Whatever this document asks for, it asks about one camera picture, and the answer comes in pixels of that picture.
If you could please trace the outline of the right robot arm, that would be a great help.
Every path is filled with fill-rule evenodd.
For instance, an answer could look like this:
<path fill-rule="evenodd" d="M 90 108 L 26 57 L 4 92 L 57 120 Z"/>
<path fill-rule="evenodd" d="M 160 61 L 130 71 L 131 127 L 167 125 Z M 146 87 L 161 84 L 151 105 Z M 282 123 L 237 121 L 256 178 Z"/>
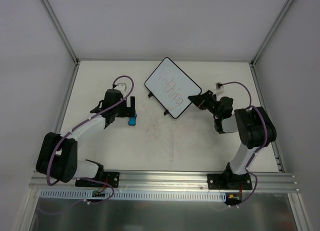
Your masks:
<path fill-rule="evenodd" d="M 221 174 L 207 175 L 210 190 L 252 190 L 249 167 L 261 149 L 277 138 L 277 131 L 263 107 L 233 109 L 233 99 L 208 90 L 188 99 L 200 110 L 213 114 L 214 128 L 219 134 L 237 132 L 240 146 Z"/>

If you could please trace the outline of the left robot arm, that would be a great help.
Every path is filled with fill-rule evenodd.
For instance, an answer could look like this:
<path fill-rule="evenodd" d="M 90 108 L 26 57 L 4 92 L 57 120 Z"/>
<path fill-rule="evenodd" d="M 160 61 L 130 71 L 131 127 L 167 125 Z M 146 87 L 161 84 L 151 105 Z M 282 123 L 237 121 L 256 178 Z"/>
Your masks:
<path fill-rule="evenodd" d="M 116 118 L 128 118 L 136 124 L 136 98 L 118 88 L 105 92 L 104 98 L 93 108 L 87 118 L 66 133 L 49 132 L 44 136 L 36 162 L 37 172 L 56 182 L 68 183 L 76 179 L 76 186 L 103 185 L 108 181 L 104 166 L 92 160 L 80 160 L 78 149 L 95 134 L 105 130 Z"/>

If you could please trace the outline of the small black-framed whiteboard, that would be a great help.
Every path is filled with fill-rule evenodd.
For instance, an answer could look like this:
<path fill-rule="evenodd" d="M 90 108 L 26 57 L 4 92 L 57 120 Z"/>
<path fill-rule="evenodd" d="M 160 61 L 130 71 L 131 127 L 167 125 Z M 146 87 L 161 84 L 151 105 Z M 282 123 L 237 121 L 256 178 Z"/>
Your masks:
<path fill-rule="evenodd" d="M 164 114 L 177 119 L 191 105 L 189 96 L 202 93 L 201 87 L 193 81 L 169 57 L 165 57 L 144 82 L 149 97 L 164 107 Z"/>

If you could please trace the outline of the blue bone-shaped eraser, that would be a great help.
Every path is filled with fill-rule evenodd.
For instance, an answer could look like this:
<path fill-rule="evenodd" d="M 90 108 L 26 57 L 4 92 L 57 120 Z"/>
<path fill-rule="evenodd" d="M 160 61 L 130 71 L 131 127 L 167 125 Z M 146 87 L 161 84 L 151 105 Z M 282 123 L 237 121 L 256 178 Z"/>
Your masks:
<path fill-rule="evenodd" d="M 133 117 L 130 117 L 128 120 L 128 125 L 129 126 L 135 126 L 137 121 L 137 113 L 134 114 Z"/>

